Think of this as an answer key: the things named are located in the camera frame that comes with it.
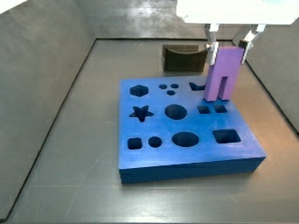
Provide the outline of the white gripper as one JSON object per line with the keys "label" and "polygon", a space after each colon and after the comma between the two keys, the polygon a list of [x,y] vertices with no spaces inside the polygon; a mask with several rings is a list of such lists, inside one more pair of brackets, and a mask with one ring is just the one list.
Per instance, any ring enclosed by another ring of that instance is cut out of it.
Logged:
{"label": "white gripper", "polygon": [[216,64],[220,42],[218,24],[241,24],[245,37],[238,46],[245,49],[241,63],[266,30],[266,25],[290,25],[299,18],[299,0],[178,0],[177,15],[186,23],[206,24],[207,63]]}

